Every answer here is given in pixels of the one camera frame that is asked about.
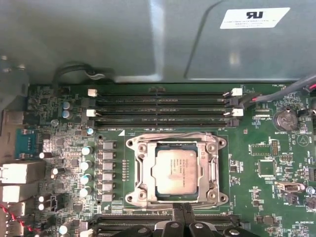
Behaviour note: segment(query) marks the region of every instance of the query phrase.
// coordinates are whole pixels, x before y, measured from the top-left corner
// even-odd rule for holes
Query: motherboard
[[[171,220],[173,203],[189,202],[219,232],[237,225],[262,237],[314,236],[313,98],[297,91],[240,106],[285,86],[31,85],[26,111],[5,121],[17,126],[8,166],[29,172],[15,166],[23,180],[6,175],[7,183],[38,179],[39,189],[27,200],[7,197],[8,213],[23,202],[39,236],[79,236],[91,222],[111,236],[135,224],[153,229]]]

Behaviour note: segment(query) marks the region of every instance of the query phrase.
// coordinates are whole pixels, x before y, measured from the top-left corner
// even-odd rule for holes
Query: cpu socket
[[[190,202],[193,208],[227,203],[228,196],[219,191],[218,168],[218,150],[226,144],[207,132],[142,134],[127,140],[135,151],[135,187],[126,202],[146,210],[169,210],[174,202]]]

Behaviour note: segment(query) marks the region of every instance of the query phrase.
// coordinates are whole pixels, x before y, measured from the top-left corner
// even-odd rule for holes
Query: gray cable
[[[294,91],[300,90],[303,87],[311,84],[316,83],[316,74],[307,76],[305,78],[299,79],[298,81],[294,82],[293,84],[287,86],[285,89],[280,90],[276,93],[270,94],[270,95],[260,95],[256,97],[255,102],[263,102],[263,101],[272,101],[275,99],[278,99],[280,97],[283,97],[289,93],[292,93]]]

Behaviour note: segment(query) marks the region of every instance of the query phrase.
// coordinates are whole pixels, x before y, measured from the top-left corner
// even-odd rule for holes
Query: sticker
[[[289,7],[230,9],[224,16],[221,29],[273,28],[289,10]]]

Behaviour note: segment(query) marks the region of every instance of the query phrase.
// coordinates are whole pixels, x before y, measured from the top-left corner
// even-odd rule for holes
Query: ul logo
[[[247,19],[261,19],[263,17],[263,11],[250,11],[247,12]]]

